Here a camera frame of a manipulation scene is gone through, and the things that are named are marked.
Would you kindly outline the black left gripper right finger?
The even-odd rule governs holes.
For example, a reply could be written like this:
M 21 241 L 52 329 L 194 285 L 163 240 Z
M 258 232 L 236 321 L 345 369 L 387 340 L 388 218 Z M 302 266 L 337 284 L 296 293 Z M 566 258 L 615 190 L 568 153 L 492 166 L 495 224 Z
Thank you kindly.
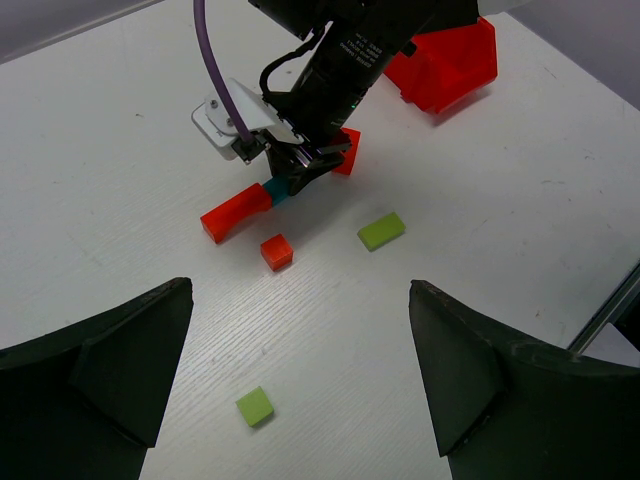
M 409 317 L 438 453 L 455 479 L 635 479 L 639 371 L 572 353 L 424 280 Z

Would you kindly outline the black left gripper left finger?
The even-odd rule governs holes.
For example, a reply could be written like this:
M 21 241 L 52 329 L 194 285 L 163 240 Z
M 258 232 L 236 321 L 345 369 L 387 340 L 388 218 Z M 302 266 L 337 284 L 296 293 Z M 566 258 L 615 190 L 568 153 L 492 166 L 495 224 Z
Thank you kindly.
M 194 306 L 174 278 L 1 352 L 4 479 L 137 479 L 155 447 Z

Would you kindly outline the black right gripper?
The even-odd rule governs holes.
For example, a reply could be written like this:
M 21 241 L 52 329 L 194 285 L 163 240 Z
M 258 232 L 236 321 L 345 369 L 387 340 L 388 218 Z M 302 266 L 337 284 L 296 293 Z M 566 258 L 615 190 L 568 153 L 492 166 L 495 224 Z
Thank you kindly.
M 261 73 L 263 99 L 302 137 L 299 145 L 269 139 L 267 158 L 273 176 L 285 176 L 288 195 L 344 163 L 350 146 L 341 129 L 393 57 L 409 48 L 412 37 L 435 23 L 433 12 L 268 12 L 276 24 L 303 41 Z M 269 77 L 284 63 L 313 55 L 288 92 L 269 87 Z

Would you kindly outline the teal long block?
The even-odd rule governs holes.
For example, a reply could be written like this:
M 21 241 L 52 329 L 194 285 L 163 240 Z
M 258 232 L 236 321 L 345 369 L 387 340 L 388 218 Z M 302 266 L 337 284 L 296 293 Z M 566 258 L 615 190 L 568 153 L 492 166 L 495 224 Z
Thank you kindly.
M 273 207 L 290 197 L 289 180 L 285 176 L 274 176 L 266 181 L 262 187 L 269 194 Z

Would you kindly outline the red arch block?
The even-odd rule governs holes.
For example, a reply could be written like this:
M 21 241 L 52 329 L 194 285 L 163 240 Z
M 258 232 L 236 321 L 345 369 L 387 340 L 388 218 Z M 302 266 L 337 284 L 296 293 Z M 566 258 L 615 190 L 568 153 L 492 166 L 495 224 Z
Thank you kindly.
M 208 236 L 216 244 L 220 244 L 242 221 L 268 211 L 272 204 L 272 197 L 267 189 L 255 183 L 204 214 L 200 221 Z

